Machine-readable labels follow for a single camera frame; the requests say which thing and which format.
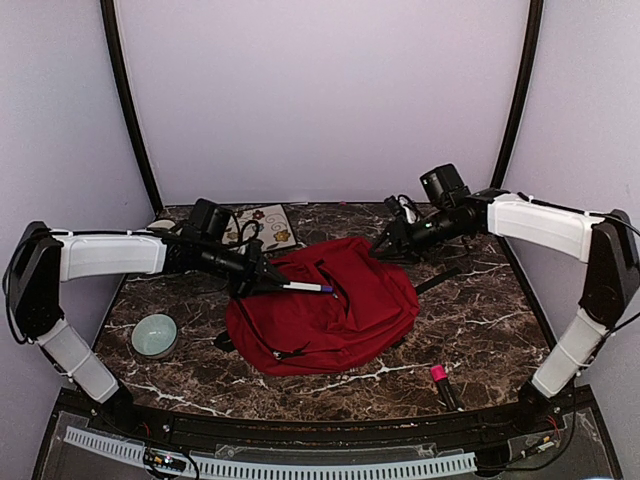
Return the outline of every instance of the black base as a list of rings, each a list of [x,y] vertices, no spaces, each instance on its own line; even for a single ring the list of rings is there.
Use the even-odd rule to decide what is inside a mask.
[[[545,417],[556,418],[573,411],[573,399],[567,392],[553,399],[532,422],[532,432],[548,430]],[[600,409],[589,386],[576,389],[576,408],[591,408],[602,436],[611,471],[621,478],[620,465]],[[33,478],[38,479],[50,444],[58,413],[66,411],[90,419],[89,426],[124,435],[111,422],[91,414],[93,405],[79,392],[62,390],[52,413],[38,456]],[[268,422],[234,420],[168,412],[134,405],[138,423],[146,423],[151,439],[200,452],[215,452],[221,445],[273,447],[279,449],[353,449],[381,448],[435,443],[439,451],[461,448],[475,452],[478,458],[502,459],[507,441],[520,432],[511,423],[518,404],[474,411],[454,412],[421,418],[379,422]],[[133,435],[146,437],[142,427]]]
[[[518,391],[518,414],[513,426],[516,430],[527,433],[535,428],[535,419],[549,410],[551,402],[538,391],[529,378]]]
[[[133,406],[133,395],[122,384],[103,405],[95,405],[95,414],[108,419],[106,421],[122,432],[134,432],[140,423]]]

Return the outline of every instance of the flower drawing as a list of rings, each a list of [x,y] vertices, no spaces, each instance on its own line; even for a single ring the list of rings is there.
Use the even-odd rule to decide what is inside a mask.
[[[276,242],[286,242],[289,240],[291,234],[287,230],[281,230],[278,233],[273,234],[273,238],[276,239]]]

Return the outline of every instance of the marble tabletop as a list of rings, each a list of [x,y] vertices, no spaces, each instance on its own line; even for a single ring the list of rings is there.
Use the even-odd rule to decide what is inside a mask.
[[[373,240],[390,219],[381,204],[285,210],[301,245],[347,236]],[[180,220],[189,211],[170,207],[161,218]],[[225,330],[228,297],[219,291],[222,281],[197,272],[129,277],[95,351],[136,403],[186,413],[286,421],[443,413],[429,373],[434,364],[445,365],[466,409],[510,403],[548,354],[547,344],[497,241],[478,236],[468,244],[469,252],[452,241],[429,261],[406,267],[414,285],[454,266],[463,273],[420,296],[420,314],[404,343],[342,374],[270,377],[238,352],[214,347]],[[141,358],[130,342],[136,322],[152,313],[171,316],[179,328],[176,349],[162,360]]]

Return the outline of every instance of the purple wall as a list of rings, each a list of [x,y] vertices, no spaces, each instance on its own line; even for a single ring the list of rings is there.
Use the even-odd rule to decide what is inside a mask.
[[[31,220],[140,227],[151,208],[120,111],[97,1],[0,4],[0,267]],[[71,282],[69,321],[92,341],[117,279]],[[2,478],[31,477],[60,377],[13,343],[0,313]]]
[[[168,204],[380,201],[488,185],[528,1],[118,2]]]
[[[546,2],[531,91],[506,186],[640,225],[640,3]],[[556,331],[575,315],[585,267],[515,244]],[[629,312],[640,310],[640,296]],[[640,478],[640,322],[587,372],[625,478]]]

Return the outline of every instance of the white vein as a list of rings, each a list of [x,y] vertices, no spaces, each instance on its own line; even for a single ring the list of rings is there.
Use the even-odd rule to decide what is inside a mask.
[[[495,265],[498,267],[506,267],[507,265],[509,265],[508,263],[496,263],[496,262],[485,262],[482,260],[474,260],[475,263],[481,263],[482,265]]]
[[[127,323],[126,325],[105,325],[104,328],[108,330],[121,330],[123,328],[135,327],[137,323]]]
[[[463,273],[463,277],[472,277],[474,275],[484,275],[485,273],[495,272],[496,270],[508,266],[508,263],[502,263],[496,267],[488,268],[487,270],[474,270],[473,272]]]
[[[346,385],[347,383],[351,383],[351,382],[354,382],[356,380],[365,380],[367,378],[373,378],[376,381],[379,381],[380,380],[379,375],[381,375],[383,373],[398,372],[400,370],[411,370],[413,368],[426,367],[426,366],[430,365],[429,363],[417,363],[417,364],[414,364],[414,365],[403,365],[401,367],[387,367],[384,363],[382,363],[382,361],[378,360],[378,362],[380,362],[382,367],[380,367],[378,369],[378,371],[375,372],[375,373],[367,373],[365,375],[351,375],[351,376],[348,376],[344,380],[340,380],[339,382],[331,383],[331,384],[326,385],[324,387],[316,388],[314,390],[309,390],[309,391],[301,392],[301,393],[303,395],[309,395],[309,394],[312,394],[312,393],[324,392],[324,391],[329,390],[331,388],[341,387],[342,385]]]
[[[211,341],[211,340],[215,340],[216,338],[218,338],[218,337],[193,338],[193,339],[191,339],[191,341],[192,342],[208,342],[208,341]]]
[[[228,417],[229,414],[233,411],[232,408],[228,409],[226,412],[220,412],[219,410],[216,410],[215,408],[208,408],[208,407],[203,407],[202,405],[198,405],[196,403],[190,402],[188,400],[184,399],[183,395],[171,395],[168,393],[163,393],[158,387],[155,387],[153,385],[138,385],[135,383],[129,383],[129,382],[123,382],[125,385],[127,385],[128,387],[133,387],[133,388],[139,388],[140,390],[146,390],[148,392],[153,392],[158,396],[158,400],[174,400],[176,402],[180,402],[180,405],[186,406],[186,407],[194,407],[194,408],[199,408],[200,410],[205,410],[209,413],[212,413],[213,415],[220,415],[223,417]]]
[[[491,325],[489,328],[495,327],[499,322],[506,320],[507,318],[515,317],[516,315],[520,315],[524,312],[513,312],[508,315],[503,315],[500,318],[496,318],[494,320],[487,320],[483,317],[482,321],[480,320],[465,320],[465,323],[477,323],[478,325]]]
[[[151,275],[151,276],[144,276],[144,277],[136,277],[136,278],[127,278],[127,283],[135,283],[135,282],[151,282],[153,280],[158,280],[159,278],[162,279],[168,279],[168,278],[175,278],[178,277],[180,275],[188,275],[190,273],[195,272],[195,270],[188,270],[184,273],[170,273],[167,275],[162,275],[162,277],[160,277],[159,275]]]

